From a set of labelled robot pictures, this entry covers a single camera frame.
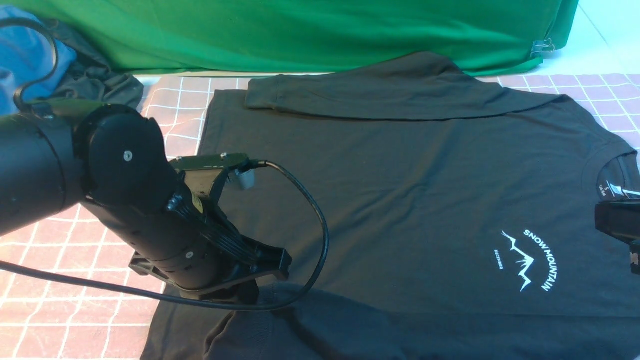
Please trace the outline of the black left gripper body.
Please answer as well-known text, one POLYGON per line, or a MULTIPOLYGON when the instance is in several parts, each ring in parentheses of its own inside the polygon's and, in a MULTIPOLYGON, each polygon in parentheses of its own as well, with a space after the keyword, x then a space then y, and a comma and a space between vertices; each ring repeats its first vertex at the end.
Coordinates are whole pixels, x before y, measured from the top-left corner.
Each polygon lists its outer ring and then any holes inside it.
POLYGON ((255 304, 258 302, 257 280, 274 276, 288 280, 291 256, 284 248, 262 244, 242 237, 257 256, 249 264, 233 259, 206 239, 166 260, 151 262, 135 251, 129 267, 140 276, 152 276, 178 289, 189 300, 222 304, 255 304))

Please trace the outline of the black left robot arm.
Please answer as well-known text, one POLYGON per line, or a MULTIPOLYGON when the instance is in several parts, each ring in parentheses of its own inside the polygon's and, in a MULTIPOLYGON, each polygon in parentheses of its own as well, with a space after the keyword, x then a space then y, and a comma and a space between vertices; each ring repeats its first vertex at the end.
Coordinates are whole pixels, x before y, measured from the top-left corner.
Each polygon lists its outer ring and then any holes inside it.
POLYGON ((129 267, 192 300, 254 305, 291 256, 242 235, 218 201, 244 153, 166 158, 162 130, 126 105, 41 101, 1 118, 1 234, 83 204, 134 249, 129 267))

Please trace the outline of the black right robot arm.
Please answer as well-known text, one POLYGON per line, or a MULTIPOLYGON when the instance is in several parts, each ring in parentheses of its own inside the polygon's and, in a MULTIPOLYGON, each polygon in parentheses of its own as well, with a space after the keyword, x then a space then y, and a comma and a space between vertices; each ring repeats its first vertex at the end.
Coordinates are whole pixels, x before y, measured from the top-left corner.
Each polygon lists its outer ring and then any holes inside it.
POLYGON ((597 203, 595 228, 626 244, 630 253, 630 270, 640 274, 640 201, 624 199, 597 203))

